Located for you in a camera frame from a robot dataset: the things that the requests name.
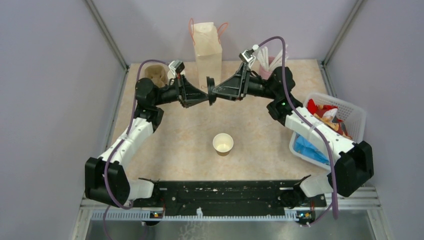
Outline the brown pulp cup carrier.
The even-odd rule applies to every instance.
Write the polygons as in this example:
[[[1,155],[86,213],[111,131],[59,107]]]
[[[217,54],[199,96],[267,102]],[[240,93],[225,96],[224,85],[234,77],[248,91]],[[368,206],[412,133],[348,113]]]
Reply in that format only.
[[[152,80],[159,88],[167,85],[167,72],[162,65],[150,65],[144,70],[144,76]]]

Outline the black plastic cup lid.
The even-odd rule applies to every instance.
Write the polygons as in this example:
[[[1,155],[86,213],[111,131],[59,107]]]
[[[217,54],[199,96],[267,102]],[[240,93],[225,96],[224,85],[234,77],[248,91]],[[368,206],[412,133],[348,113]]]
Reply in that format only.
[[[212,106],[217,99],[216,94],[213,92],[215,88],[215,80],[214,78],[207,76],[206,83],[207,83],[208,102],[209,102],[209,105]]]

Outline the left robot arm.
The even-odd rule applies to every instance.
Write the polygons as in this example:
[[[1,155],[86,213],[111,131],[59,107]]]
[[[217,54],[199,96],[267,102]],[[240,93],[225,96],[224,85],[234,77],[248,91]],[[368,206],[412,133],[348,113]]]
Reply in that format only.
[[[147,206],[160,202],[160,193],[150,180],[129,181],[125,169],[143,142],[162,122],[160,105],[179,102],[184,108],[208,101],[209,91],[193,86],[183,74],[173,84],[156,86],[147,77],[135,84],[134,105],[128,127],[116,142],[99,157],[89,158],[84,166],[85,196],[88,199],[122,209],[133,207],[141,199]]]

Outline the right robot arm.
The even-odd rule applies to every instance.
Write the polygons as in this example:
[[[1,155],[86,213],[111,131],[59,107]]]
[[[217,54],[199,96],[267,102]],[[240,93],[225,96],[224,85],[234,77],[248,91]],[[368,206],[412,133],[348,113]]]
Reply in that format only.
[[[297,101],[291,94],[295,82],[288,67],[277,67],[264,80],[255,76],[248,64],[242,63],[233,76],[219,85],[210,77],[206,81],[210,104],[217,98],[238,101],[247,95],[271,99],[266,108],[272,119],[327,155],[330,173],[304,177],[299,189],[293,192],[297,205],[307,206],[315,196],[326,193],[349,197],[374,175],[371,145],[342,136]]]

